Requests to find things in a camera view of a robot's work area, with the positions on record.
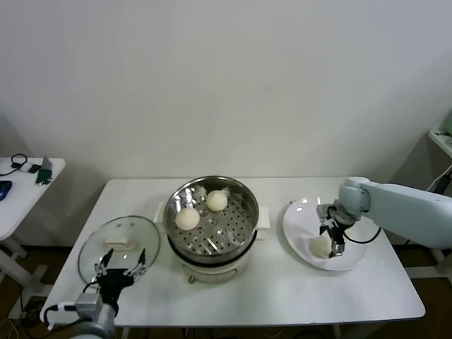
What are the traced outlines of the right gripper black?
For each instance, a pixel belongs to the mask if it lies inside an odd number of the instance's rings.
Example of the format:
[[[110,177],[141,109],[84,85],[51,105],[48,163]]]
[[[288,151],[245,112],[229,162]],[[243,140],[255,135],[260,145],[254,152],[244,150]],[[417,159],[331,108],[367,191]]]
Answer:
[[[327,216],[328,219],[321,221],[319,234],[329,233],[333,240],[330,257],[335,258],[342,256],[345,251],[345,231],[352,227],[352,215],[343,209],[328,209]]]

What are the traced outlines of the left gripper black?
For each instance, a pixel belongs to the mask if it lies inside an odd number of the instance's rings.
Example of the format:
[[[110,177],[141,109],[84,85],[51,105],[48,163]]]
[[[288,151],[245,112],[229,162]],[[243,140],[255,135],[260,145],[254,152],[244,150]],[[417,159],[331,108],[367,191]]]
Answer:
[[[142,250],[138,257],[137,264],[130,269],[111,268],[107,269],[108,263],[114,253],[110,249],[95,264],[96,281],[100,286],[100,295],[102,302],[111,307],[118,307],[119,296],[124,288],[134,284],[134,278],[140,278],[147,270],[145,249]]]

